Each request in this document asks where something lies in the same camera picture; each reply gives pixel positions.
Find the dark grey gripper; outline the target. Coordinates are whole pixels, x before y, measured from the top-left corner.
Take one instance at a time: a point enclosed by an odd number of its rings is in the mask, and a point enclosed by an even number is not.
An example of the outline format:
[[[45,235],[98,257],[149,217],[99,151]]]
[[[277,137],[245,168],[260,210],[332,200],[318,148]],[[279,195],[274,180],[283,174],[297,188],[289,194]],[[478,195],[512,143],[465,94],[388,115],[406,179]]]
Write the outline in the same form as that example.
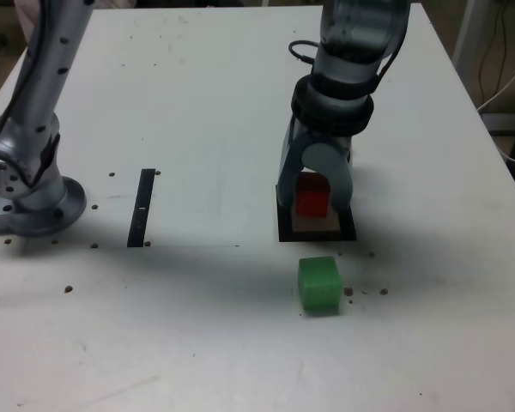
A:
[[[338,213],[345,213],[350,208],[354,191],[350,172],[352,162],[352,136],[335,136],[314,130],[297,118],[291,118],[282,144],[278,203],[283,208],[291,207],[296,181],[304,165],[327,179],[331,207]]]

